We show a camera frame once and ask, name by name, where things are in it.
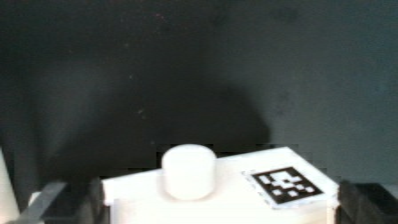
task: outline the black wall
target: black wall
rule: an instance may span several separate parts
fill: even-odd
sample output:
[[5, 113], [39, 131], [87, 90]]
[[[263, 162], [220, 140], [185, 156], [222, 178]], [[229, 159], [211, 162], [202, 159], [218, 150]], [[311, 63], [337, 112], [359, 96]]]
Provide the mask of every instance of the black wall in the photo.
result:
[[396, 1], [3, 1], [0, 140], [18, 201], [161, 152], [289, 145], [336, 180], [398, 175]]

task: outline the white surface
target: white surface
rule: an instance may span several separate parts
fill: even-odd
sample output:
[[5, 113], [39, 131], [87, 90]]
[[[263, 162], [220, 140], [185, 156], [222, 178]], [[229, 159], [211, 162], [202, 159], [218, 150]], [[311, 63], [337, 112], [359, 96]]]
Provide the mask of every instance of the white surface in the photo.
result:
[[[272, 209], [241, 172], [295, 166], [329, 200], [295, 208]], [[263, 150], [217, 159], [217, 187], [197, 201], [179, 201], [163, 192], [161, 170], [103, 180], [112, 224], [332, 224], [337, 185], [289, 148]]]
[[18, 218], [19, 211], [16, 206], [14, 190], [9, 181], [9, 173], [0, 149], [0, 223]]
[[163, 187], [179, 200], [197, 200], [215, 188], [215, 153], [201, 145], [176, 146], [161, 158]]

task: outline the dark background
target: dark background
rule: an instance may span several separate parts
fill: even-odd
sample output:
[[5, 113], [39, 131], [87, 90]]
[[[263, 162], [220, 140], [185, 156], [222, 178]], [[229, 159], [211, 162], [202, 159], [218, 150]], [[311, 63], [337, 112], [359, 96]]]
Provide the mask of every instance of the dark background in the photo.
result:
[[288, 145], [329, 176], [398, 176], [398, 2], [0, 3], [0, 142], [19, 206], [57, 178]]

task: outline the white cylinder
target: white cylinder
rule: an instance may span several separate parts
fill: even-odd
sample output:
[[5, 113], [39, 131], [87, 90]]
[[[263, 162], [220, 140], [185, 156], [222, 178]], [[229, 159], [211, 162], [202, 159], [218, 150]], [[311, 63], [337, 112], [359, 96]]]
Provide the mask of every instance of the white cylinder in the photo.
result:
[[165, 192], [179, 200], [201, 199], [215, 189], [215, 153], [201, 145], [176, 146], [161, 158]]
[[0, 149], [0, 223], [14, 220], [18, 215], [19, 211], [16, 206], [14, 190], [10, 187], [9, 172]]

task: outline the white cardboard box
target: white cardboard box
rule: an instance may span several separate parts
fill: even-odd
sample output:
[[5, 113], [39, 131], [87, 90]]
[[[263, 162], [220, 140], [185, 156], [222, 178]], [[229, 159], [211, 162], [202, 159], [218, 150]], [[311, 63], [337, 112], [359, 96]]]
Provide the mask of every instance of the white cardboard box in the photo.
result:
[[[286, 183], [286, 190], [281, 180], [272, 179], [288, 175], [279, 170], [284, 168], [293, 168], [309, 181]], [[257, 173], [266, 173], [270, 185], [250, 178]], [[161, 178], [160, 169], [103, 180], [112, 224], [334, 223], [337, 184], [288, 147], [217, 159], [217, 189], [197, 201], [179, 201], [167, 195]], [[297, 190], [304, 189], [298, 185], [318, 188], [318, 194]], [[279, 188], [286, 202], [273, 200], [279, 196], [270, 196], [272, 189], [266, 191], [265, 186]]]

